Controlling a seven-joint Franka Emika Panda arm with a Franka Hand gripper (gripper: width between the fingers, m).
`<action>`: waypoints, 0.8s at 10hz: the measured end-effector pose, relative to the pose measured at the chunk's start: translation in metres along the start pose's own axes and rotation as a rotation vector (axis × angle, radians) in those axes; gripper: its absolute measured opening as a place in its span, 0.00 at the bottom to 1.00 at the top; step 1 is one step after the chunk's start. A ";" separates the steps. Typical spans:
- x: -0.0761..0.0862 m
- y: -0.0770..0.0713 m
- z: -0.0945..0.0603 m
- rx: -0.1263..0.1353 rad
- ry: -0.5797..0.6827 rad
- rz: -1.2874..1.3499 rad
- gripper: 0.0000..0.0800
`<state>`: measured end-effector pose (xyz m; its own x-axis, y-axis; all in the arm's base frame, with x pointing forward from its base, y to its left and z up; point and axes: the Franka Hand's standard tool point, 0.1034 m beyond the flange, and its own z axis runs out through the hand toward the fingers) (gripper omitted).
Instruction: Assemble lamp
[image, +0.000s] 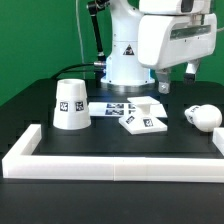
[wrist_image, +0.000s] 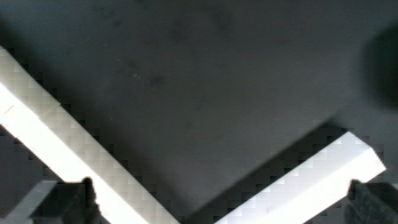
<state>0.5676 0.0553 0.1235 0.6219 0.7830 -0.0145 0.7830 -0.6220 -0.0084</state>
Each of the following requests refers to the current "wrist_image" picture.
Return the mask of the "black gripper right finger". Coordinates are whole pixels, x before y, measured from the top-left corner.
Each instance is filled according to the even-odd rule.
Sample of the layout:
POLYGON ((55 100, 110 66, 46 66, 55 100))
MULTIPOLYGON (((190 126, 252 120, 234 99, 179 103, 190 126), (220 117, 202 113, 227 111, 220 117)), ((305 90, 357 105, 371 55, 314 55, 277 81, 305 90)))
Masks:
POLYGON ((398 189, 353 180, 348 188, 344 224, 398 224, 398 189))

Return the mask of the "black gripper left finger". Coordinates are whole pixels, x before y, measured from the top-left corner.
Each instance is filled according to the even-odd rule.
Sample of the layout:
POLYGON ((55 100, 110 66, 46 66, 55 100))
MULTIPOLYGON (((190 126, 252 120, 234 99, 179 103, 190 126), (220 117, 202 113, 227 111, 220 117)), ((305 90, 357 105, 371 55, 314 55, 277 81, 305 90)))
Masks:
POLYGON ((80 182, 40 181, 0 224, 101 224, 90 178, 80 182))

